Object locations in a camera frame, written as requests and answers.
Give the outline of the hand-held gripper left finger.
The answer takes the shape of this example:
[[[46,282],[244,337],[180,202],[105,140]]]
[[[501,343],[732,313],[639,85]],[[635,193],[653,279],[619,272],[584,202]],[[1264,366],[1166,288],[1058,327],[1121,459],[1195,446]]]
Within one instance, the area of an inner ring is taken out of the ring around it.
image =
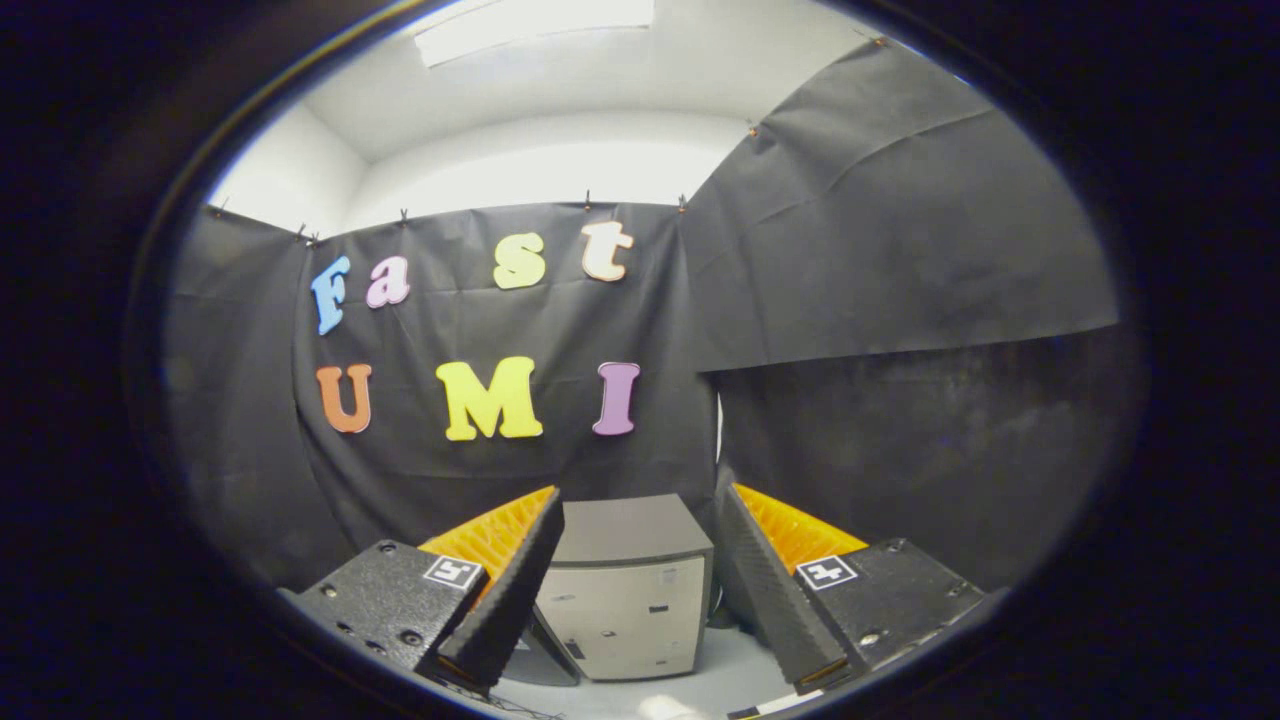
[[[526,625],[564,529],[548,486],[422,544],[380,539],[285,600],[407,673],[486,693]]]

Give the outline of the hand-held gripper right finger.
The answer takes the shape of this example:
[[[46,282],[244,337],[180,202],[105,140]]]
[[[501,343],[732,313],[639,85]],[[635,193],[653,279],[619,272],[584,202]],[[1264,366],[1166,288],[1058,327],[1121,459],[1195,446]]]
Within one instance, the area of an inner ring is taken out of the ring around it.
[[[869,543],[740,483],[716,497],[726,594],[799,693],[897,662],[986,601],[904,538]]]

